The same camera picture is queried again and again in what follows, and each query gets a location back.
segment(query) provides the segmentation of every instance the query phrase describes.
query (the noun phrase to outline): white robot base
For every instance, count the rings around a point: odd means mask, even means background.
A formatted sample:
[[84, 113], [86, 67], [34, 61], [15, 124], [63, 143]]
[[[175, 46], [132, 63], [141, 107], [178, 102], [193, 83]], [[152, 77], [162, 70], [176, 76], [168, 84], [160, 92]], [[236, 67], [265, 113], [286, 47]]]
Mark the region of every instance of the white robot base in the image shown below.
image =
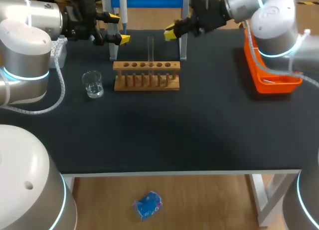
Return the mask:
[[44, 145], [9, 125], [0, 141], [0, 230], [75, 230], [75, 201]]

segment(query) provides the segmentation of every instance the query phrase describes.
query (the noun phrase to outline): blue plush toy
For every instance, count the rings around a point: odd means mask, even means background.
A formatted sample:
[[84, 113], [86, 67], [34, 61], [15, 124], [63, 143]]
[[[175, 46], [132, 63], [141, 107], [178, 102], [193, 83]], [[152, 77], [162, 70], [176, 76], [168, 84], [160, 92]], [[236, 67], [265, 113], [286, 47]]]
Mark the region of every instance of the blue plush toy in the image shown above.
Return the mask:
[[142, 220], [156, 213], [162, 206], [163, 203], [160, 196], [153, 191], [150, 191], [144, 198], [133, 203], [133, 208], [136, 209]]

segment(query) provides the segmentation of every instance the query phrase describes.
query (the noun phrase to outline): wooden test tube rack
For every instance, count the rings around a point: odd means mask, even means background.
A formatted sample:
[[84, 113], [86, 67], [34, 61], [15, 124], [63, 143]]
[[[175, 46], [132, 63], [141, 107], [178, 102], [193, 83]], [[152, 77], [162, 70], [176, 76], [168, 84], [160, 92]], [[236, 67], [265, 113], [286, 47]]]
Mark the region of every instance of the wooden test tube rack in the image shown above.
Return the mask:
[[[115, 79], [115, 91], [179, 90], [179, 61], [155, 61], [152, 63], [148, 63], [147, 61], [115, 61], [113, 69], [118, 73]], [[136, 75], [136, 71], [146, 71], [146, 73]]]

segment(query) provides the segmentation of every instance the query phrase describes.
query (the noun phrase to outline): orange tray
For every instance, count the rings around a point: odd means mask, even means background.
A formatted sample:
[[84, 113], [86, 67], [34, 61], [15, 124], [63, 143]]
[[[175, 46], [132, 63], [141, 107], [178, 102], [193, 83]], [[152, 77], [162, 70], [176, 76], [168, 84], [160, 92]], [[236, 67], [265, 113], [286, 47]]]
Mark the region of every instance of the orange tray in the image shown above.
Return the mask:
[[[261, 55], [257, 49], [257, 44], [253, 39], [254, 51], [259, 63], [266, 67]], [[261, 94], [284, 94], [291, 93], [294, 89], [301, 85], [303, 80], [299, 78], [293, 78], [289, 76], [278, 76], [274, 74], [268, 74], [261, 70], [253, 60], [249, 49], [249, 42], [247, 36], [247, 29], [245, 30], [245, 55], [250, 69], [250, 73], [253, 77], [256, 89]]]

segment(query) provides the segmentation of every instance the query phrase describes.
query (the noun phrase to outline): glass test tube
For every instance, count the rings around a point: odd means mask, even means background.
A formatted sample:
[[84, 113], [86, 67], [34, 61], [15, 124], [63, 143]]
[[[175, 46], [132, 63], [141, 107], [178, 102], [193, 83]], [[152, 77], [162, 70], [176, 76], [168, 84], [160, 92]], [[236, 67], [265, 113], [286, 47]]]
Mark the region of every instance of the glass test tube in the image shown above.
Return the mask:
[[148, 37], [148, 61], [149, 61], [149, 67], [154, 66], [154, 37], [149, 36]]

